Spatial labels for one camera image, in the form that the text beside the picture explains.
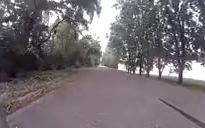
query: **green foliage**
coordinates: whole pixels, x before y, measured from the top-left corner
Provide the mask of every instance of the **green foliage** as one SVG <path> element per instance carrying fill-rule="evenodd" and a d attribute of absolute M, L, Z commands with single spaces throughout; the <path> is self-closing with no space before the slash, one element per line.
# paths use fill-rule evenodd
<path fill-rule="evenodd" d="M 156 65 L 161 78 L 171 64 L 181 84 L 193 60 L 205 65 L 205 0 L 120 0 L 115 7 L 108 48 L 129 72 L 149 75 Z"/>
<path fill-rule="evenodd" d="M 66 63 L 74 61 L 70 56 L 77 52 L 77 43 L 72 42 L 78 41 L 79 26 L 87 28 L 100 10 L 100 0 L 0 0 L 0 74 L 15 76 L 20 71 L 41 69 L 44 63 L 57 63 L 61 56 Z M 52 14 L 59 18 L 50 27 Z M 47 46 L 54 44 L 64 51 Z M 59 54 L 54 56 L 45 49 Z"/>

